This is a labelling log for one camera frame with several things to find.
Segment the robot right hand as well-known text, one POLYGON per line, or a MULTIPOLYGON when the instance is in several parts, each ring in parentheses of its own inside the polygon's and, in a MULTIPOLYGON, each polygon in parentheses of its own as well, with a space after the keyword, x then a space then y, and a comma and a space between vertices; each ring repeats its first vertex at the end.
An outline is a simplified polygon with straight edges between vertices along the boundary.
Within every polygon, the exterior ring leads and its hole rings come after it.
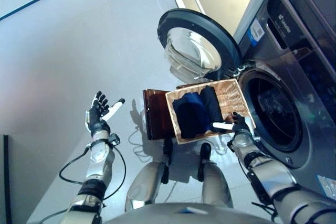
POLYGON ((224 122, 213 122, 212 127, 214 129, 233 131, 233 132, 246 130, 252 136, 255 136, 254 128, 250 117, 242 116, 237 112, 229 114, 224 120, 224 122))

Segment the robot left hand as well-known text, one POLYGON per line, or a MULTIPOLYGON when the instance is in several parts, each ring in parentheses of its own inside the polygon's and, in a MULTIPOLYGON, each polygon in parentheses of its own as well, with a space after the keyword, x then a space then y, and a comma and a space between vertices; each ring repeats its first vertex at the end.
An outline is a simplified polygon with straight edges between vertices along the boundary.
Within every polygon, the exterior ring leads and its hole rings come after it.
POLYGON ((91 107, 85 114, 85 126, 93 137, 100 131, 110 134, 111 129, 107 122, 124 105, 125 99, 120 98, 112 106, 108 105, 106 95, 98 91, 91 102, 91 107))

